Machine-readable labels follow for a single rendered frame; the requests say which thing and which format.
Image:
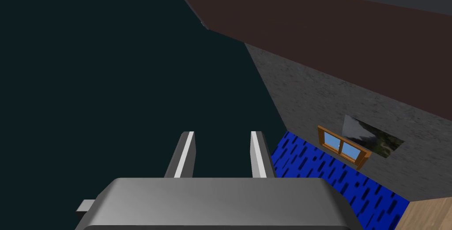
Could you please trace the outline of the grey picture on wall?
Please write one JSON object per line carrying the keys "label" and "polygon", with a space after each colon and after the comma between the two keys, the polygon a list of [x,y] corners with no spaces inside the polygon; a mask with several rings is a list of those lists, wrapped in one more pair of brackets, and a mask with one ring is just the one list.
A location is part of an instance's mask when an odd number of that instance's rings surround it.
{"label": "grey picture on wall", "polygon": [[404,140],[349,115],[344,117],[342,137],[383,158],[388,158],[404,143]]}

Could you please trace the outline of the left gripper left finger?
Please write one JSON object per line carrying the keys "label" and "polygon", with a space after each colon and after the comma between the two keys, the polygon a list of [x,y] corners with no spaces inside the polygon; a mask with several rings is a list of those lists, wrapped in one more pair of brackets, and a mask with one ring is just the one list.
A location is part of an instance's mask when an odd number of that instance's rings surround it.
{"label": "left gripper left finger", "polygon": [[183,132],[177,143],[165,178],[192,178],[196,159],[195,134]]}

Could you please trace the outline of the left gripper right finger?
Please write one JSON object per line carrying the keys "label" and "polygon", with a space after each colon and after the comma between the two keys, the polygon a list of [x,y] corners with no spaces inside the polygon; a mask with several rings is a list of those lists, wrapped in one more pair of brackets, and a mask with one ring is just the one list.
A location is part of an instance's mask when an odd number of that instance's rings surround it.
{"label": "left gripper right finger", "polygon": [[276,178],[271,154],[261,131],[251,131],[250,159],[253,178]]}

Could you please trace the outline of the wooden framed window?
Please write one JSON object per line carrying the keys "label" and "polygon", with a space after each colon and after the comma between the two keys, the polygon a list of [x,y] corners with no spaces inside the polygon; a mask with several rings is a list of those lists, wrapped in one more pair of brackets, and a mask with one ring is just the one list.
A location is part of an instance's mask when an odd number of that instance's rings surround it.
{"label": "wooden framed window", "polygon": [[363,167],[372,154],[372,151],[365,149],[320,125],[317,126],[317,130],[319,144],[331,151],[333,154],[338,155],[353,164],[357,171]]}

